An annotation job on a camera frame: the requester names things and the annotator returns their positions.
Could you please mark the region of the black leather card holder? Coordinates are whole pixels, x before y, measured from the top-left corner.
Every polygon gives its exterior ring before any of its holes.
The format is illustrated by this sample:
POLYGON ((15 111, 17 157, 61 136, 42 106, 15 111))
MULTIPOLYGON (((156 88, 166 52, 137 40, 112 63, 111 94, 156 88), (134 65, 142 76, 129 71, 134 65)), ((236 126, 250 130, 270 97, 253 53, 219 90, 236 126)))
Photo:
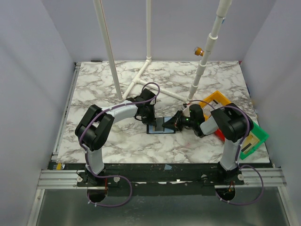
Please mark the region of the black leather card holder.
POLYGON ((174 134, 175 131, 172 129, 164 128, 163 123, 170 120, 171 117, 158 117, 156 118, 156 126, 147 125, 146 133, 147 134, 174 134))

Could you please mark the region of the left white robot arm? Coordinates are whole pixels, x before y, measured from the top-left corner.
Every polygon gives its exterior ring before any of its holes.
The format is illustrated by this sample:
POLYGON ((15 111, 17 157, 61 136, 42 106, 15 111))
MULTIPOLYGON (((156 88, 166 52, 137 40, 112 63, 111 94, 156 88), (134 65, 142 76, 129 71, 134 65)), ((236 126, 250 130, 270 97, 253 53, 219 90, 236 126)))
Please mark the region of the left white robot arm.
POLYGON ((104 182, 102 147, 113 124, 134 118, 144 125, 156 126, 155 109, 158 95, 144 88, 140 95, 128 98, 118 105, 100 108, 91 105, 75 129, 79 145, 85 150, 88 180, 94 186, 104 182))

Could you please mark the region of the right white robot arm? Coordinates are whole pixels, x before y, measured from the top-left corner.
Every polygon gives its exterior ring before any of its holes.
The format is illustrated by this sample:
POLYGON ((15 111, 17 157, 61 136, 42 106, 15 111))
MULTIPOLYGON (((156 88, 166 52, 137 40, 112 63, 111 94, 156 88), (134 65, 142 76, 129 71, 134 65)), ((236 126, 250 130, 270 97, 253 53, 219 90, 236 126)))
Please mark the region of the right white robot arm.
POLYGON ((198 137, 210 135, 219 129, 225 137, 225 142, 219 161, 221 170, 217 171, 216 178, 219 183, 228 184, 234 177, 232 171, 238 168, 242 144, 253 129, 253 121, 233 103, 212 110, 207 120, 199 104, 192 104, 188 109, 189 116, 177 111, 170 120, 162 124, 162 127, 174 131, 182 131, 187 127, 198 137))

